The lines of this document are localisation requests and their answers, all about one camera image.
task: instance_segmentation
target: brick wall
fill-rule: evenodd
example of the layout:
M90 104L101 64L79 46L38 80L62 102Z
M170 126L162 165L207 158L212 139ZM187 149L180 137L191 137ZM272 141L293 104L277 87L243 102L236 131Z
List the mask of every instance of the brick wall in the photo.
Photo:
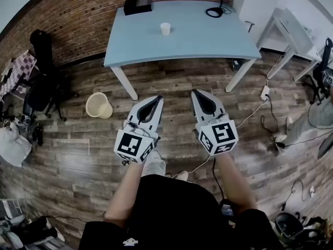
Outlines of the brick wall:
M0 71L9 58L17 57L25 49L32 49L29 38L35 29L52 35L56 65L105 52L116 10L124 2L41 0L30 6L0 42Z

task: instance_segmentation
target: light blue table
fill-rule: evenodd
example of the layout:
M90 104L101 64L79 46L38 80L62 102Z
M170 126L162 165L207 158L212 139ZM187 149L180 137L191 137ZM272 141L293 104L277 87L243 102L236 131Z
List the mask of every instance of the light blue table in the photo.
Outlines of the light blue table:
M163 59L225 57L257 59L261 55L235 12L221 18L206 15L207 8L218 3L206 1L153 2L152 12L125 16L118 8L104 66L110 67L132 99L138 96L121 66ZM171 24L171 33L163 36L160 25ZM239 70L226 90L245 74Z

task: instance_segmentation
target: black shirt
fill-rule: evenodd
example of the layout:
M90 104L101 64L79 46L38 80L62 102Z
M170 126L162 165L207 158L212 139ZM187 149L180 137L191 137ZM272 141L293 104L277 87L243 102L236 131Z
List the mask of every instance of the black shirt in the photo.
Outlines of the black shirt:
M201 186L158 175L141 178L128 229L86 224L85 249L281 249L264 212L250 209L231 229L214 196Z

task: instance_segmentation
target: black box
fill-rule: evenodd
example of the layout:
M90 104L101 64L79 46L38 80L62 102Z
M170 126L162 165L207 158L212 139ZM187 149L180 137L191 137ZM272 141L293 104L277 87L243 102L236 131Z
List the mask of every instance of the black box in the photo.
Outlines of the black box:
M126 0L124 6L125 15L152 11L151 0Z

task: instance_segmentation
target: desk lamp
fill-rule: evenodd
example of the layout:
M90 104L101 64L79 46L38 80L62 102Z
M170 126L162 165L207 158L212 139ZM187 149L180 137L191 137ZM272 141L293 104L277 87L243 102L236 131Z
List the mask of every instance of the desk lamp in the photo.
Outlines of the desk lamp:
M212 7L206 10L206 14L212 18L219 18L222 16L224 9L222 8L222 3L223 0L220 1L220 6L219 7Z

